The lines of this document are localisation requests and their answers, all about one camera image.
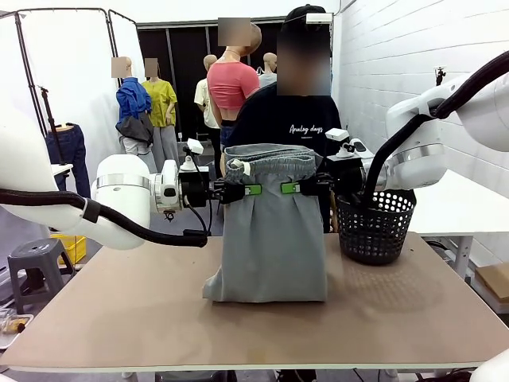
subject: black plastic basket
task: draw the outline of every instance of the black plastic basket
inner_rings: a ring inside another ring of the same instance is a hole
[[[414,191],[373,193],[368,208],[336,198],[341,251],[359,263],[384,265],[400,255],[416,205]]]

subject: black curtain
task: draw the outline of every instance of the black curtain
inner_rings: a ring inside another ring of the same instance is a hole
[[[173,88],[175,88],[172,70],[169,64],[166,31],[164,29],[140,29],[138,31],[138,36],[143,58],[157,58],[159,70],[161,71],[159,78],[170,82]]]
[[[251,54],[251,66],[253,68],[263,68],[263,55],[265,53],[278,54],[278,32],[281,25],[281,23],[258,25],[262,31],[262,44]]]
[[[194,103],[198,81],[207,77],[204,57],[207,56],[207,38],[204,27],[172,28],[169,30],[173,68],[177,78],[177,100],[181,115],[183,139],[194,138],[204,130],[204,117]]]
[[[262,44],[251,54],[251,67],[263,68],[263,55],[276,53],[278,44],[278,31],[281,22],[259,24],[262,30]],[[211,54],[218,58],[224,53],[225,47],[217,44],[217,26],[208,27]],[[204,125],[203,114],[194,104],[194,94],[198,81],[206,78],[207,73],[203,65],[207,55],[207,38],[205,27],[170,28],[169,39],[172,47],[174,79],[169,61],[168,43],[165,29],[140,29],[138,31],[142,55],[144,58],[156,57],[159,62],[160,77],[169,81],[177,94],[177,132],[181,132],[183,139],[200,138],[208,133]],[[247,64],[247,57],[242,58]]]

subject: white shirt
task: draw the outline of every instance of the white shirt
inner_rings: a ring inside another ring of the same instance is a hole
[[[216,118],[214,118],[214,113],[212,113],[212,108],[210,106],[210,95],[208,94],[208,84],[206,78],[198,82],[198,85],[196,86],[194,103],[197,103],[199,105],[205,105],[204,111],[205,125],[212,129],[219,129],[220,127],[216,122]]]
[[[276,73],[264,73],[260,77],[260,88],[264,88],[267,85],[272,84],[278,80],[278,75]]]

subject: wooden table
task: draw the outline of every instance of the wooden table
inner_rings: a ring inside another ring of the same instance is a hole
[[[1,359],[44,372],[472,367],[509,348],[509,329],[422,239],[366,267],[326,236],[327,303],[201,298],[222,239],[198,248],[102,249]]]

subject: gray pants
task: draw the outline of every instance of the gray pants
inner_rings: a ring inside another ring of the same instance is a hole
[[[122,153],[137,155],[149,168],[150,173],[157,173],[156,162],[153,159],[152,150],[145,143],[138,142],[131,138],[119,135],[120,147]]]
[[[162,166],[165,164],[165,161],[169,159],[172,159],[179,164],[175,126],[170,125],[167,127],[153,128],[152,151],[158,172],[162,171]]]

